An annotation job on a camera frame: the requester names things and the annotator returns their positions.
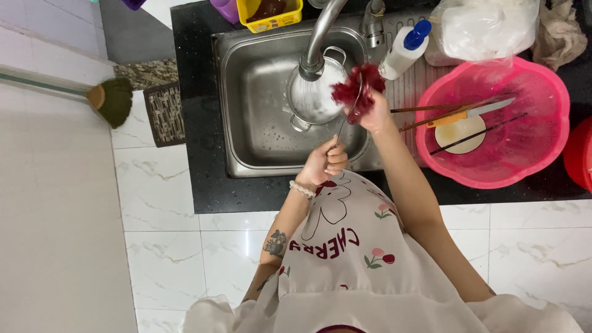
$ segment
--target granite countertop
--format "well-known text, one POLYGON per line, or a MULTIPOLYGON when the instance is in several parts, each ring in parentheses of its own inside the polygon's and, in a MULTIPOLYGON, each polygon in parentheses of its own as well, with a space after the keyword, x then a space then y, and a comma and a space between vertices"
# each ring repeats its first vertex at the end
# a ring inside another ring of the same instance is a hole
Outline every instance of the granite countertop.
MULTIPOLYGON (((401 7, 414 3, 417 2, 388 4, 387 12, 396 10, 394 5, 401 7)), ((366 0, 349 0, 342 13, 362 11, 365 5, 366 0)), ((304 0, 303 20, 316 18, 319 13, 319 9, 304 0)), ((578 18, 582 18, 581 15, 579 10, 578 18)), ((289 190, 288 182, 294 176, 233 179, 226 172, 212 34, 245 27, 240 23, 228 23, 207 1, 174 7, 171 16, 195 213, 279 210, 289 190)), ((583 30, 592 40, 592 29, 583 27, 583 30)), ((592 115, 591 44, 583 55, 557 72, 570 94, 572 128, 592 115)), ((536 174, 495 190, 476 190, 431 169, 422 170, 441 205, 592 198, 590 192, 569 178, 561 156, 536 174)), ((361 174, 390 193, 382 171, 361 174)))

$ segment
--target woman's left hand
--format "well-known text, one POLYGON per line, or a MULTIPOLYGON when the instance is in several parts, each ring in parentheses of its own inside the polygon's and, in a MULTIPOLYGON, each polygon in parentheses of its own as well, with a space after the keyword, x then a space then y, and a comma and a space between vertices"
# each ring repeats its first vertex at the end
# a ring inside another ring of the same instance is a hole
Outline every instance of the woman's left hand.
POLYGON ((294 180, 296 184, 314 192, 318 186, 328 181, 331 176, 341 173, 341 169, 348 165, 348 155, 344 151, 345 145, 340 142, 337 147, 337 135, 313 150, 308 156, 302 171, 294 180))

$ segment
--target woman's arm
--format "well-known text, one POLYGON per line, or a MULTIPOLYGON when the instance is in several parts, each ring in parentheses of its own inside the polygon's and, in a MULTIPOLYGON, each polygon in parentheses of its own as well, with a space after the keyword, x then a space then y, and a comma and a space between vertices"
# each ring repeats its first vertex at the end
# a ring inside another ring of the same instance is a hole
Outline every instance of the woman's arm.
MULTIPOLYGON (((315 192, 317 187, 329 180, 332 175, 341 173, 341 169, 348 165, 348 155, 343 151, 344 145, 337 146, 337 136, 313 150, 304 168, 296 176, 294 182, 309 191, 315 192)), ((304 193, 290 188, 288 197, 279 210, 271 228, 265 237, 259 266, 255 272, 253 282, 243 299, 256 300, 269 277, 282 265, 286 253, 287 243, 292 238, 296 228, 304 221, 310 209, 311 198, 304 193)))
POLYGON ((462 255, 442 219, 436 196, 409 153, 390 115, 388 101, 376 91, 375 106, 362 118, 382 158, 384 173, 406 231, 434 259, 465 302, 494 296, 462 255))

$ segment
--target sink basin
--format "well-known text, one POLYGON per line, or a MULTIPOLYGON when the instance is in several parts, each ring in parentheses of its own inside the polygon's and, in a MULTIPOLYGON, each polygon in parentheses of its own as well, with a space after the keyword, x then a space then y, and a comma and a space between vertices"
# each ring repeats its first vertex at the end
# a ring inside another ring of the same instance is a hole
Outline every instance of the sink basin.
MULTIPOLYGON (((313 125, 307 132, 295 130, 290 123, 292 112, 286 99, 286 82, 298 66, 310 33, 310 29, 305 29, 257 38, 251 34, 247 40, 236 40, 235 36, 217 40, 218 54, 223 57, 220 84, 227 148, 241 166, 241 170, 229 169, 232 176, 252 177, 260 175, 261 169, 268 170, 266 175, 270 169, 275 170, 274 175, 293 174, 316 146, 339 131, 344 116, 313 125)), ((347 71, 367 61, 366 46, 351 29, 331 29, 321 49, 328 46, 345 51, 343 66, 347 71)), ((343 55, 333 50, 326 56, 343 60, 343 55)), ((294 122, 307 127, 297 118, 294 122)), ((350 161, 359 158, 370 141, 361 126, 345 125, 341 138, 350 161)))
MULTIPOLYGON (((361 16, 338 18, 323 39, 321 51, 337 46, 346 52, 344 67, 364 62, 380 62, 391 47, 397 31, 414 25, 430 14, 428 9, 398 12, 383 16, 385 43, 368 49, 358 34, 361 16)), ((214 35, 214 54, 222 108, 227 173, 234 178, 291 175, 300 171, 308 154, 321 142, 339 131, 343 116, 307 132, 298 132, 290 124, 291 110, 286 100, 286 81, 298 66, 306 49, 314 20, 300 22, 263 33, 235 31, 214 35)), ((326 56, 341 62, 334 51, 326 56)), ((423 91, 448 67, 433 68, 420 58, 397 81, 387 81, 385 95, 391 108, 416 106, 423 91)), ((413 113, 394 114, 398 126, 414 122, 413 113)), ((415 131, 401 134, 420 166, 415 131)), ((349 168, 353 171, 382 169, 382 162, 370 135, 360 125, 344 125, 341 140, 346 144, 349 168)))

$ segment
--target soap bottle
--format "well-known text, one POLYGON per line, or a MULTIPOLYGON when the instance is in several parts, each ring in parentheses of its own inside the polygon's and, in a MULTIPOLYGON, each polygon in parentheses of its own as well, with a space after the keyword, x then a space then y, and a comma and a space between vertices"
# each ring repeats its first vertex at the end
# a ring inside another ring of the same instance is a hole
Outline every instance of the soap bottle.
POLYGON ((403 27, 397 33, 391 48, 380 63, 380 75, 394 81, 413 65, 426 51, 432 25, 428 20, 417 22, 415 27, 403 27))

